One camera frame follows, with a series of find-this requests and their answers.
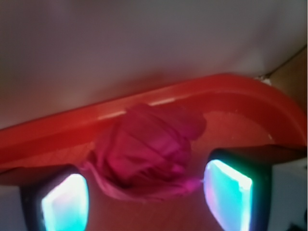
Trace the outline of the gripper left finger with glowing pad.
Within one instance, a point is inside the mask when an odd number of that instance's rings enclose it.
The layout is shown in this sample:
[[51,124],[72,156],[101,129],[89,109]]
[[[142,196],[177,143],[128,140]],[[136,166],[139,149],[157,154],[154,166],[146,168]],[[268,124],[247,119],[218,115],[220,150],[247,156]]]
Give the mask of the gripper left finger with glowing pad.
[[74,166],[25,168],[20,187],[29,231],[84,231],[90,196],[86,178]]

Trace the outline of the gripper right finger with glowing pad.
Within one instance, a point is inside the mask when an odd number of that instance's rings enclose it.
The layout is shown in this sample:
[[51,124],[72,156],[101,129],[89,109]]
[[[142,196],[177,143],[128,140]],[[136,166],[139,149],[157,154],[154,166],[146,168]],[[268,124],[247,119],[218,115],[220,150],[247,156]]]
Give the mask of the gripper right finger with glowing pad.
[[261,149],[214,149],[204,170],[206,204],[224,231],[265,231],[271,163]]

